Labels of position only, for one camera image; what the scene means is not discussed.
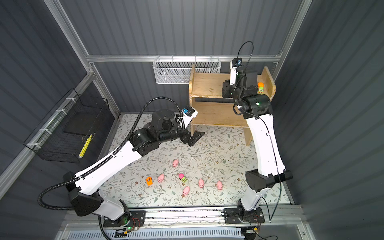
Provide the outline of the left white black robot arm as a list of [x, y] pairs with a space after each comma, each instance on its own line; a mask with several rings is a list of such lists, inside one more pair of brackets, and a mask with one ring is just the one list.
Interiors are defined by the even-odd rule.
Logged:
[[180, 114], [166, 109], [156, 111], [152, 114], [151, 122], [141, 129], [135, 129], [125, 144], [98, 161], [101, 167], [93, 164], [76, 173], [75, 177], [80, 180], [69, 192], [76, 214], [79, 217], [95, 214], [112, 221], [129, 216], [129, 209], [123, 201], [104, 196], [99, 192], [99, 187], [129, 164], [158, 149], [163, 142], [180, 139], [183, 144], [193, 146], [204, 135], [203, 132], [191, 133], [187, 129], [197, 115], [198, 111], [190, 106], [182, 109]]

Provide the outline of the orange toy car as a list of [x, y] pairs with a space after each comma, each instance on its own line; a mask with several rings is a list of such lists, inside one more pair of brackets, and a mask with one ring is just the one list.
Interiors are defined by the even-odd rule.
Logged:
[[147, 177], [146, 178], [146, 183], [147, 183], [148, 186], [153, 185], [153, 179], [151, 177]]

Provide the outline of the pink green toy truck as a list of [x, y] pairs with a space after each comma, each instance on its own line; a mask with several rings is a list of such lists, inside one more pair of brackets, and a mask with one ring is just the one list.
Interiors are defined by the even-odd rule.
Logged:
[[180, 180], [181, 180], [182, 183], [186, 183], [187, 180], [188, 180], [188, 179], [185, 177], [185, 175], [182, 174], [182, 173], [179, 174], [179, 178], [180, 178]]

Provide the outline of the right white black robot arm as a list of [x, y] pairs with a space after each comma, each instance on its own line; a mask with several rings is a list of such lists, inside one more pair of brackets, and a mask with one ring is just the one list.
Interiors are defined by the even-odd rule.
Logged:
[[281, 159], [275, 132], [271, 100], [260, 82], [247, 79], [245, 67], [231, 67], [230, 78], [223, 82], [223, 98], [234, 100], [233, 110], [243, 116], [255, 144], [258, 165], [246, 172], [248, 188], [238, 202], [237, 217], [249, 223], [256, 216], [260, 199], [276, 184], [292, 179]]

